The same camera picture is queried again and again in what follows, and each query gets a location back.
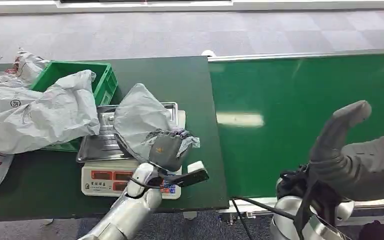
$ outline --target black cable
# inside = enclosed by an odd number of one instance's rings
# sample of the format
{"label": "black cable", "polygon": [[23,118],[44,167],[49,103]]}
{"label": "black cable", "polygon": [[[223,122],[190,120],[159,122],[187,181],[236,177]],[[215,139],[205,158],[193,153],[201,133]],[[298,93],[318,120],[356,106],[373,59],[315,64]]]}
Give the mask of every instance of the black cable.
{"label": "black cable", "polygon": [[246,234],[248,234],[249,240],[253,240],[253,237],[251,236],[250,230],[247,227],[247,224],[245,223],[244,219],[242,218],[241,213],[239,212],[238,206],[236,205],[235,200],[232,199],[232,203],[234,208],[236,209],[237,214],[239,215],[239,219],[242,222],[243,227],[245,228]]}
{"label": "black cable", "polygon": [[161,189],[159,186],[151,186],[147,184],[140,183],[138,180],[134,179],[133,177],[130,177],[130,180],[132,180],[135,184],[144,187],[144,188],[149,188],[149,189]]}
{"label": "black cable", "polygon": [[251,204],[254,204],[260,208],[263,208],[263,209],[267,209],[269,210],[270,212],[272,213],[275,213],[277,215],[280,215],[282,217],[285,217],[287,219],[291,219],[291,220],[294,220],[294,215],[288,213],[288,212],[285,212],[283,210],[280,210],[280,209],[277,209],[277,208],[274,208],[274,207],[271,207],[271,206],[267,206],[266,204],[262,204],[258,201],[254,201],[252,199],[249,199],[247,197],[242,197],[242,196],[234,196],[233,199],[239,199],[239,200],[243,200],[245,202],[248,202],[248,203],[251,203]]}

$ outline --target gray robotic hand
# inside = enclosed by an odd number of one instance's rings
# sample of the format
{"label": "gray robotic hand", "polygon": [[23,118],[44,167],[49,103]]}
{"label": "gray robotic hand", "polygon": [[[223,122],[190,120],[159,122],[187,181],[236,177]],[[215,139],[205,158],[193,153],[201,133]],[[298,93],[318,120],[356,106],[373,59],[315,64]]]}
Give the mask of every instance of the gray robotic hand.
{"label": "gray robotic hand", "polygon": [[371,112],[365,100],[335,111],[309,156],[310,168],[318,179],[354,201],[384,199],[384,136],[345,145],[348,130]]}

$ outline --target gray carpet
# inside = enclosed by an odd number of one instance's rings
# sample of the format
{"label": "gray carpet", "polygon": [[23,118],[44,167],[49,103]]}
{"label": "gray carpet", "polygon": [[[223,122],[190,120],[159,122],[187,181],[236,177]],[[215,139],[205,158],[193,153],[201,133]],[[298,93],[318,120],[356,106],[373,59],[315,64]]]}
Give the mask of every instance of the gray carpet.
{"label": "gray carpet", "polygon": [[[0,16],[0,63],[18,47],[52,60],[325,53],[384,49],[383,11],[158,12]],[[0,222],[0,240],[74,240],[96,219]],[[269,217],[247,219],[254,239],[269,239]],[[359,227],[344,229],[356,239]],[[138,240],[246,239],[240,222],[221,223],[214,211],[185,220],[156,214]]]}

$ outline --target robotic arm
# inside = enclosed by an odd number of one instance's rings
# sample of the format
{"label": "robotic arm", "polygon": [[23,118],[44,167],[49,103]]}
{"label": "robotic arm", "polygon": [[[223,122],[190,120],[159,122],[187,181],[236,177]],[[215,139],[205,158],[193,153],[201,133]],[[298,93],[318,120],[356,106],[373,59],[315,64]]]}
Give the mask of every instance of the robotic arm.
{"label": "robotic arm", "polygon": [[345,145],[348,130],[371,112],[364,100],[335,111],[317,137],[308,164],[281,173],[276,208],[295,216],[273,216],[275,239],[346,239],[336,230],[342,205],[384,199],[384,136]]}
{"label": "robotic arm", "polygon": [[187,131],[168,131],[158,136],[149,152],[149,162],[141,163],[137,167],[109,212],[79,240],[132,240],[144,222],[161,204],[160,185],[163,180],[180,187],[187,187],[209,179],[201,161],[191,164],[195,169],[192,172],[175,176],[167,175],[167,171],[175,172],[182,166],[188,150],[179,157],[177,153],[187,133]]}
{"label": "robotic arm", "polygon": [[316,177],[354,201],[384,199],[384,136],[345,145],[348,130],[371,111],[367,101],[335,111],[310,152],[309,165]]}

